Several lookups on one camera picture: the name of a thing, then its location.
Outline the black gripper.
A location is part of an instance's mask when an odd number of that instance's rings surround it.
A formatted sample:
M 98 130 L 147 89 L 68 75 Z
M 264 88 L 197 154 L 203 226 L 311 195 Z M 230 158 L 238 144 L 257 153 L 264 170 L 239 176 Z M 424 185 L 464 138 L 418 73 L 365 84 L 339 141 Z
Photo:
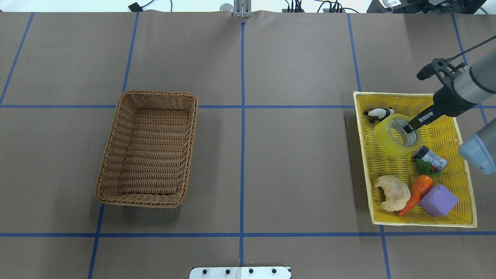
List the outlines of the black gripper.
M 442 87 L 433 95 L 433 105 L 425 108 L 411 119 L 403 130 L 410 134 L 421 127 L 428 125 L 441 116 L 457 117 L 475 107 L 476 103 L 468 102 L 455 91 Z

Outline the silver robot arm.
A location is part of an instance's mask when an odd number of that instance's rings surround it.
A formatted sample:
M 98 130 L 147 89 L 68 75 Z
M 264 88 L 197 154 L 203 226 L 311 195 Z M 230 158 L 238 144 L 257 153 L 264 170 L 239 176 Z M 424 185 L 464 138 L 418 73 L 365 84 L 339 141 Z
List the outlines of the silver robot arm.
M 495 51 L 492 50 L 473 65 L 453 65 L 452 59 L 435 58 L 424 66 L 417 78 L 435 76 L 441 88 L 432 97 L 432 104 L 418 113 L 401 129 L 411 134 L 442 116 L 457 118 L 477 110 L 484 125 L 467 138 L 458 152 L 468 163 L 485 175 L 495 173 L 495 119 L 489 120 L 482 103 L 495 97 Z

